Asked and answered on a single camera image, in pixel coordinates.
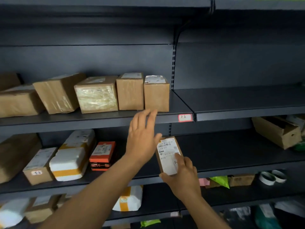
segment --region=left hand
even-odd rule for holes
[[[144,110],[138,112],[129,125],[125,155],[136,159],[144,165],[153,156],[162,134],[154,133],[155,120],[158,111]]]

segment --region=roll of tape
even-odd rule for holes
[[[268,186],[272,186],[275,183],[275,176],[269,172],[261,172],[259,179]]]
[[[282,173],[281,171],[279,171],[279,170],[272,170],[271,173],[274,175],[276,182],[284,183],[285,181],[287,181],[286,174]]]

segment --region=right hand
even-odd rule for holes
[[[175,157],[178,163],[177,174],[171,177],[166,173],[161,173],[159,176],[169,185],[173,194],[182,202],[190,197],[200,198],[201,190],[196,167],[193,166],[191,159],[188,157],[183,159],[177,153]]]

